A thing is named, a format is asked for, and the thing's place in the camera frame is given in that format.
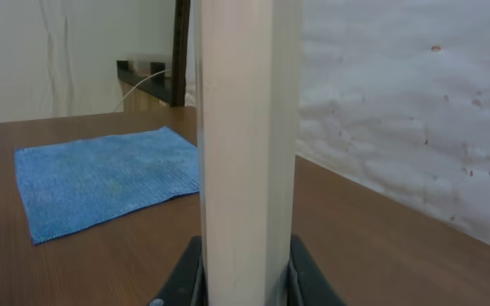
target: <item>wrinkled white sheet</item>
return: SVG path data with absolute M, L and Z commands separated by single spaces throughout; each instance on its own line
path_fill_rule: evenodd
M 490 2 L 305 1 L 299 153 L 490 243 Z

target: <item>brown wooden table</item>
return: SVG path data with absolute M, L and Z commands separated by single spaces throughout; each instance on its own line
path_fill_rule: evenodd
M 200 235 L 189 195 L 33 246 L 14 148 L 162 126 L 195 144 L 195 116 L 161 108 L 1 123 L 0 305 L 145 305 Z M 490 305 L 490 246 L 302 158 L 293 231 L 351 306 Z

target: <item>folded cloth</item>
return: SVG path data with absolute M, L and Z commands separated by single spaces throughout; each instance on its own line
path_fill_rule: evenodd
M 167 127 L 14 153 L 34 244 L 199 190 L 197 148 Z

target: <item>table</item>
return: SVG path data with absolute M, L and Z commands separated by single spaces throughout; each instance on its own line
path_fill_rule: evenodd
M 0 305 L 145 305 L 200 235 L 198 195 L 33 246 L 14 148 L 162 126 L 196 144 L 194 108 L 0 123 Z M 490 305 L 490 246 L 296 159 L 293 232 L 349 305 Z

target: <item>wall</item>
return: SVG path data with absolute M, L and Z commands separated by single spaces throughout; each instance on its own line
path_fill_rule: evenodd
M 0 122 L 109 112 L 116 60 L 171 54 L 174 1 L 0 0 Z
M 490 244 L 490 2 L 307 0 L 303 34 L 298 154 Z

